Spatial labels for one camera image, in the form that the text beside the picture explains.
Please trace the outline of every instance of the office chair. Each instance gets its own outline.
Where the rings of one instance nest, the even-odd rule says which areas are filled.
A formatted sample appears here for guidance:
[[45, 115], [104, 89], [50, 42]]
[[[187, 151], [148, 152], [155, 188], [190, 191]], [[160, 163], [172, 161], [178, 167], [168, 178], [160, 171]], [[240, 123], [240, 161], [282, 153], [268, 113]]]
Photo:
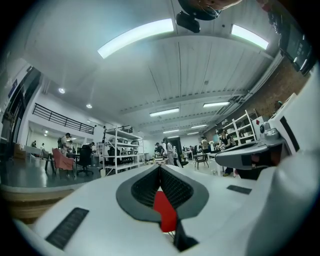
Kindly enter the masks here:
[[208, 164], [207, 158], [206, 158], [206, 154], [203, 154], [201, 156], [193, 156], [193, 158], [195, 160], [194, 167], [196, 167], [196, 163], [198, 163], [198, 166], [197, 166], [198, 170], [199, 170], [199, 163], [203, 163], [204, 166], [206, 166], [206, 164], [207, 164], [209, 167], [209, 164]]
[[80, 159], [78, 164], [83, 167], [82, 170], [77, 170], [76, 175], [78, 173], [85, 173], [88, 175], [88, 173], [94, 174], [92, 170], [88, 170], [88, 165], [91, 164], [91, 153], [92, 149], [88, 145], [83, 145], [82, 148], [80, 149]]

